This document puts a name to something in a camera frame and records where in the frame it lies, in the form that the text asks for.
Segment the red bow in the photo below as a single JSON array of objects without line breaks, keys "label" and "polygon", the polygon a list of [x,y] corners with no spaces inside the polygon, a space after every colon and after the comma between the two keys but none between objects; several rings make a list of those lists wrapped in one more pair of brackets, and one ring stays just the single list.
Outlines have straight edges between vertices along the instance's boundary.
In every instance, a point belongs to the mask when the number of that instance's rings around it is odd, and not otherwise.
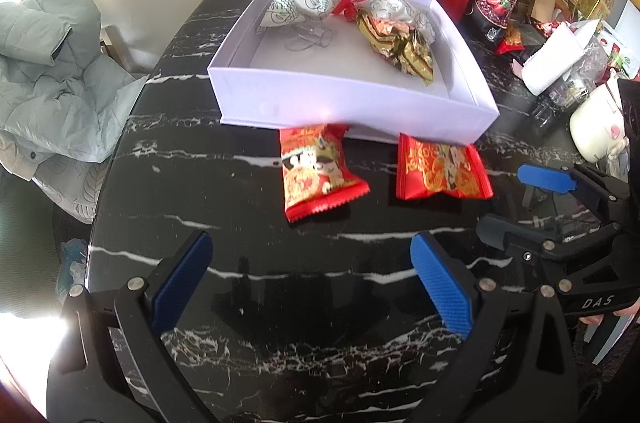
[{"label": "red bow", "polygon": [[356,8],[357,2],[363,0],[341,0],[338,6],[331,12],[333,15],[340,15],[344,12],[344,16],[348,22],[354,22],[358,16],[358,9]]}]

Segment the white cup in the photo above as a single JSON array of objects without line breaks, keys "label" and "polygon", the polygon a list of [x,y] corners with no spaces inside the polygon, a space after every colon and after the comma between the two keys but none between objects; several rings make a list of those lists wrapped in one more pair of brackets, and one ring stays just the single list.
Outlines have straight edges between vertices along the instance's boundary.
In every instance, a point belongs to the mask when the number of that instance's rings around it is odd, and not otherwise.
[{"label": "white cup", "polygon": [[580,154],[589,163],[624,150],[625,124],[618,78],[595,88],[569,120],[569,129]]}]

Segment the open cardboard box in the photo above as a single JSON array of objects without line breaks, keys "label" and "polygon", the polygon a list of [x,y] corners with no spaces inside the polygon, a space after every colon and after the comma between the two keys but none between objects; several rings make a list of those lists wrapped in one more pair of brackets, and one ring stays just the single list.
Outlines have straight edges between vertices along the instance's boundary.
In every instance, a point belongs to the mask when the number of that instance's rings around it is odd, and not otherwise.
[{"label": "open cardboard box", "polygon": [[371,49],[354,24],[331,16],[326,48],[288,51],[280,28],[260,28],[273,0],[253,0],[209,65],[221,122],[236,126],[349,124],[349,136],[395,143],[415,138],[468,145],[498,117],[494,98],[464,39],[436,0],[434,82],[401,73]]}]

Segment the blue gripper pad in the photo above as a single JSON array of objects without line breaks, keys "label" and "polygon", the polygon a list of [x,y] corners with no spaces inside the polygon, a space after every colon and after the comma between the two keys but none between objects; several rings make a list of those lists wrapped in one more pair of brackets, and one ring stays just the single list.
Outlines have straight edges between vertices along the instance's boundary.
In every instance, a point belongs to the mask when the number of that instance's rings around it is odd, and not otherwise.
[{"label": "blue gripper pad", "polygon": [[189,248],[153,297],[150,326],[156,338],[174,329],[213,257],[211,236],[204,231],[185,244]]},{"label": "blue gripper pad", "polygon": [[568,171],[529,164],[522,165],[518,169],[518,179],[525,185],[551,190],[559,194],[572,192],[578,186]]},{"label": "blue gripper pad", "polygon": [[473,275],[460,261],[451,259],[428,232],[419,233],[411,240],[410,252],[415,271],[447,329],[466,339],[474,326],[474,297],[477,294],[456,281],[451,268],[458,263],[458,272],[468,274],[471,283]]}]

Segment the black marble table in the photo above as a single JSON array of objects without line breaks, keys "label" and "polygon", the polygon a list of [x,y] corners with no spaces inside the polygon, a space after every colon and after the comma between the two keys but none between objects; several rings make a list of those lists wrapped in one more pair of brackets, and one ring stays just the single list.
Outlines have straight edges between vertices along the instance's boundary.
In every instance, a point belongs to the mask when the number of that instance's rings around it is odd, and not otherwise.
[{"label": "black marble table", "polygon": [[[102,189],[88,286],[119,288],[146,276],[192,230],[205,229],[215,245],[209,273],[163,340],[219,419],[403,421],[461,344],[415,275],[411,237],[430,229],[476,276],[512,291],[535,288],[520,263],[485,247],[474,228],[488,212],[567,237],[598,226],[571,197],[538,191],[522,206],[519,165],[579,161],[568,115],[539,115],[542,99],[463,32],[500,109],[476,143],[495,197],[400,202],[396,147],[346,140],[348,166],[370,194],[289,225],[278,133],[220,125],[207,77],[250,1],[204,0],[147,82]],[[122,338],[114,341],[126,363]],[[487,378],[499,375],[507,346],[498,347]],[[135,370],[125,368],[144,396]]]}]

